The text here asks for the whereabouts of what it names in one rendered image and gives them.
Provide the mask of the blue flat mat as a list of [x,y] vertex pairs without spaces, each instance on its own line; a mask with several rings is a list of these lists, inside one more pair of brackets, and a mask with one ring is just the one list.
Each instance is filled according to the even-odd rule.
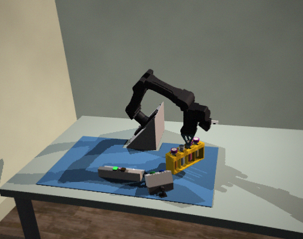
[[[165,154],[184,144],[162,143],[159,151],[123,148],[127,139],[83,136],[36,183],[212,207],[219,147],[205,147],[204,159],[173,175],[173,190],[149,194],[145,174],[166,171]],[[99,166],[143,169],[141,181],[99,177]]]

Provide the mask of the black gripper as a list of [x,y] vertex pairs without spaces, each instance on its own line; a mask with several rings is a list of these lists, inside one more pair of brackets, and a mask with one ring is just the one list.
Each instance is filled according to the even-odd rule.
[[[192,118],[192,119],[194,120],[195,118]],[[182,136],[182,138],[184,139],[184,141],[186,142],[186,144],[188,146],[190,146],[190,144],[191,144],[191,142],[192,142],[192,140],[193,140],[193,138],[194,138],[194,136],[197,132],[197,128],[195,130],[188,130],[188,120],[192,120],[192,119],[187,119],[187,118],[183,117],[183,127],[180,129],[181,136]],[[186,140],[185,136],[187,137],[188,140],[190,140],[189,143]]]

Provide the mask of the grey key desk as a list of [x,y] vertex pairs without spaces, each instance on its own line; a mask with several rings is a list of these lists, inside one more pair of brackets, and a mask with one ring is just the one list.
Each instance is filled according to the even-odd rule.
[[159,170],[159,172],[150,172],[145,176],[145,185],[149,194],[160,193],[160,197],[167,197],[164,191],[173,190],[173,177],[171,171]]

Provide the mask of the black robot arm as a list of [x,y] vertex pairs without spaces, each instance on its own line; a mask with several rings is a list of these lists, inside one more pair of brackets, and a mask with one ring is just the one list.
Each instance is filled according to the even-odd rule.
[[[157,114],[156,109],[149,117],[142,113],[141,101],[148,89],[153,90],[170,99],[183,111],[183,117],[188,120],[188,130],[195,130],[200,126],[206,132],[211,128],[212,119],[207,106],[195,103],[194,93],[171,86],[153,75],[153,70],[149,69],[137,83],[133,86],[133,95],[130,103],[126,106],[126,113],[129,118],[136,120],[141,126],[136,130],[135,136],[141,129]],[[198,122],[200,122],[198,124]]]

